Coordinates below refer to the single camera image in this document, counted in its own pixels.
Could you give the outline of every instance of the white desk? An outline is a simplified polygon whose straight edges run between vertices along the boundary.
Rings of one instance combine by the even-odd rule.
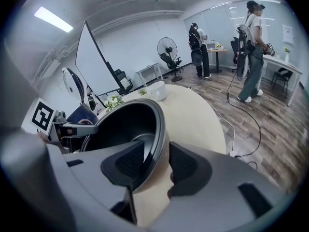
[[[162,76],[162,73],[161,73],[159,64],[158,64],[158,63],[155,63],[155,64],[153,64],[153,65],[148,65],[146,68],[143,68],[143,69],[141,69],[141,70],[139,70],[139,71],[135,71],[136,73],[140,74],[141,81],[144,83],[145,87],[147,87],[147,84],[146,84],[147,81],[145,80],[145,78],[142,76],[141,73],[142,73],[143,71],[147,70],[147,69],[150,69],[150,68],[153,68],[153,69],[154,69],[154,73],[155,73],[156,78],[159,79],[159,76],[160,76],[160,77],[161,77],[161,80],[163,81],[163,76]]]
[[[293,64],[286,63],[284,60],[282,60],[280,58],[272,57],[270,55],[264,55],[263,56],[263,60],[266,61],[267,63],[271,63],[271,64],[277,65],[279,67],[283,67],[283,68],[285,68],[285,69],[287,69],[289,71],[292,71],[293,73],[295,73],[297,75],[296,76],[295,86],[294,86],[294,89],[293,89],[293,93],[292,93],[292,96],[291,96],[291,98],[290,98],[290,100],[288,102],[288,106],[290,106],[292,101],[293,101],[293,98],[295,96],[297,87],[299,86],[300,76],[303,73],[296,66],[294,66]]]
[[[170,141],[226,154],[224,133],[212,107],[188,88],[178,85],[166,85],[166,87],[168,96],[157,103],[163,110]],[[151,99],[147,94],[140,96],[137,90],[122,99],[126,102],[141,98]],[[106,109],[99,114],[98,119],[105,114]],[[173,186],[170,180],[171,172],[169,166],[152,187],[133,194],[138,226],[148,227],[169,205],[167,191]]]

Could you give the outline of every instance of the person wearing backpack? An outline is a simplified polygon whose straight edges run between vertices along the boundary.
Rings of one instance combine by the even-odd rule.
[[[251,102],[252,97],[263,94],[261,89],[257,89],[257,84],[262,73],[263,54],[270,54],[271,48],[262,41],[262,22],[260,16],[265,6],[255,1],[249,1],[247,2],[247,8],[248,16],[246,26],[251,34],[251,41],[254,48],[248,54],[250,73],[237,98],[240,101]]]
[[[189,30],[189,43],[192,47],[197,45],[200,47],[202,52],[202,61],[203,61],[203,70],[204,70],[204,79],[209,79],[211,74],[209,72],[209,59],[206,47],[207,35],[203,29],[199,29],[196,23],[192,23]],[[202,64],[197,66],[197,76],[202,77]]]

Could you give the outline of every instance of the shoe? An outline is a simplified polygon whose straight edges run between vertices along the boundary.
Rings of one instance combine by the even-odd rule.
[[[209,76],[205,76],[204,79],[209,79],[211,78],[211,74],[209,74]]]
[[[256,94],[257,96],[261,96],[261,95],[263,95],[263,91],[261,90],[261,89],[259,89],[259,91],[257,92],[257,94]]]
[[[247,99],[245,99],[243,102],[246,102],[246,103],[250,103],[252,101],[251,99],[251,96],[249,96]]]

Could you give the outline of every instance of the white t-shirt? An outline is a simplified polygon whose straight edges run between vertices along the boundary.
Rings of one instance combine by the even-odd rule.
[[[252,36],[252,43],[255,44],[254,27],[260,27],[260,37],[262,37],[262,21],[261,21],[261,18],[254,15],[254,14],[251,14],[248,17],[246,26],[248,27],[249,32]]]
[[[199,34],[199,39],[202,41],[202,44],[206,45],[206,41],[202,39],[203,35],[206,35],[203,29],[197,29],[197,32]]]

